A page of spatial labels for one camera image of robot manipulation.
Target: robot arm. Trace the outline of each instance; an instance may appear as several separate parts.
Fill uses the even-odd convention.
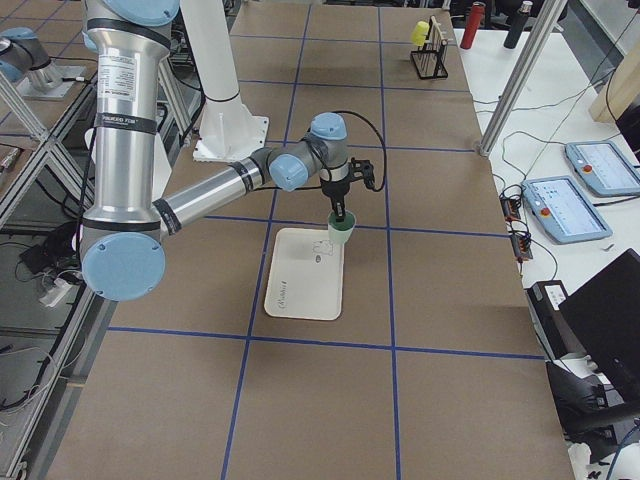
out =
[[[271,180],[292,191],[319,173],[336,221],[344,220],[344,196],[362,169],[348,161],[345,124],[335,113],[318,115],[296,145],[252,148],[213,177],[152,203],[158,68],[169,53],[178,0],[86,5],[87,34],[99,55],[95,201],[83,216],[80,244],[92,290],[118,301],[145,295],[164,273],[163,237]]]
[[[33,88],[41,92],[62,83],[62,75],[37,35],[24,27],[0,32],[0,71],[14,83],[28,75]]]

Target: white tray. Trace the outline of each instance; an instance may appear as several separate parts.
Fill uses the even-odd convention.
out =
[[[272,317],[335,320],[342,311],[344,248],[327,230],[283,228],[276,235],[264,309]]]

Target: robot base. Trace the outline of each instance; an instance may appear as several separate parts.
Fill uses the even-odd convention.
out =
[[[58,70],[63,78],[76,78],[81,76],[86,68],[80,66],[58,66]],[[48,92],[42,92],[33,88],[31,81],[28,78],[25,78],[18,84],[17,90],[23,98],[29,98],[32,100],[62,101],[74,85],[75,82],[62,82],[60,85],[52,88]]]
[[[251,115],[239,97],[225,103],[207,100],[193,158],[200,162],[242,160],[264,147],[268,128],[269,118]]]

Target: label sticker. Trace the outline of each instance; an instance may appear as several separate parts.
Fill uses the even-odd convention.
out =
[[[565,297],[564,295],[564,292],[562,291],[562,287],[560,285],[547,285],[544,288],[547,291],[547,295],[549,296],[551,306],[554,310],[559,311],[560,304],[567,299],[567,297]]]
[[[100,55],[98,98],[136,101],[135,58]]]

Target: white table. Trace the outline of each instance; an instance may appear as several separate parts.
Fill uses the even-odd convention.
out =
[[[485,102],[497,100],[504,90],[528,35],[524,33],[517,48],[508,50],[502,46],[506,33],[504,31],[480,30],[472,48],[461,50],[470,90],[475,100]],[[461,36],[462,31],[456,30],[456,37],[460,39]],[[588,85],[589,78],[582,71],[562,35],[553,33],[535,65],[516,107],[554,104],[582,91]],[[494,173],[503,177],[507,184],[520,183],[522,174],[501,160],[502,140],[516,130],[523,130],[544,140],[550,139],[577,98],[567,100],[555,107],[512,112],[490,155]],[[588,108],[595,98],[596,91],[589,88],[575,105],[571,115],[555,134],[553,140],[564,143],[602,140],[618,133],[616,127],[611,124],[596,123],[591,120]],[[494,108],[495,104],[476,103],[476,111],[478,112]],[[478,113],[478,121],[483,131],[490,118],[491,113]],[[613,141],[633,163],[636,163],[631,149],[622,136],[615,137]],[[575,176],[564,158],[563,146],[550,144],[545,148],[543,143],[522,134],[516,134],[506,141],[505,157],[526,172],[543,148],[544,152],[531,170],[529,179],[554,175]],[[496,182],[496,186],[498,190],[502,189],[500,181]],[[594,197],[586,190],[586,187],[583,190],[594,203],[616,199]],[[559,269],[556,278],[562,280],[567,291],[571,294],[627,248],[640,251],[640,215],[637,215],[639,208],[640,200],[599,208],[599,212],[613,229],[613,236],[603,240],[569,245],[555,244],[531,215],[528,215],[527,218],[533,239],[549,248],[558,259]],[[554,271],[554,263],[549,254],[535,244],[532,246],[532,251],[534,260],[526,262],[523,268],[522,282],[525,288],[537,281],[550,279]]]

